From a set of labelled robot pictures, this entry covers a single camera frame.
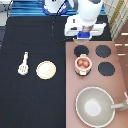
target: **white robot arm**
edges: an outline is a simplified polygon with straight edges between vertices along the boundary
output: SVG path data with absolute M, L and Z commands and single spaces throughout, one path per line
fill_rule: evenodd
M 92 36 L 99 36 L 103 33 L 106 23 L 96 24 L 103 0 L 68 1 L 78 14 L 68 17 L 64 30 L 65 36 L 77 35 L 77 39 L 91 39 Z

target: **black cable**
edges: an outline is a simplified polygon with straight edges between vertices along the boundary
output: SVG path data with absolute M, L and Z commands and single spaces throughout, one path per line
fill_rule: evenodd
M 8 5 L 8 9 L 7 9 L 7 18 L 9 17 L 9 10 L 11 10 L 9 7 L 11 5 L 11 3 L 13 2 L 13 0 L 10 1 L 9 5 Z
M 68 37 L 68 38 L 62 39 L 62 40 L 60 40 L 60 41 L 56 41 L 55 38 L 54 38 L 54 33 L 53 33 L 56 18 L 57 18 L 58 14 L 59 14 L 60 9 L 62 8 L 62 6 L 63 6 L 66 2 L 67 2 L 67 0 L 65 0 L 64 3 L 60 6 L 60 8 L 58 9 L 58 11 L 57 11 L 57 13 L 56 13 L 56 15 L 55 15 L 55 17 L 54 17 L 54 20 L 53 20 L 53 22 L 52 22 L 52 39 L 53 39 L 56 43 L 60 43 L 60 42 L 63 42 L 63 41 L 67 41 L 68 39 L 73 39 L 73 37 Z

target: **black burner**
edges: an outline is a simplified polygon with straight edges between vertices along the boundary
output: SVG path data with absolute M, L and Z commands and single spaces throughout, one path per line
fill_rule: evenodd
M 81 54 L 86 54 L 88 55 L 89 53 L 89 50 L 86 46 L 83 46 L 83 45 L 79 45 L 79 46 L 76 46 L 75 49 L 74 49 L 74 54 L 79 57 Z
M 114 66 L 109 62 L 102 62 L 98 66 L 100 74 L 103 76 L 112 76 L 115 72 Z
M 96 48 L 96 54 L 100 57 L 108 57 L 111 54 L 111 49 L 106 45 L 99 45 Z

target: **bowl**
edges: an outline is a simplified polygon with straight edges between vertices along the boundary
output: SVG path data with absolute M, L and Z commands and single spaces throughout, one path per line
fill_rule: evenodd
M 76 98 L 76 112 L 79 118 L 94 128 L 105 127 L 115 115 L 112 97 L 99 87 L 87 87 Z

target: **plate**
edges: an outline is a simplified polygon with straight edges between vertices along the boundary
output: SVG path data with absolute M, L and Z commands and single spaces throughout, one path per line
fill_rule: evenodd
M 41 79 L 47 80 L 55 75 L 56 66 L 51 61 L 44 61 L 38 65 L 36 72 Z

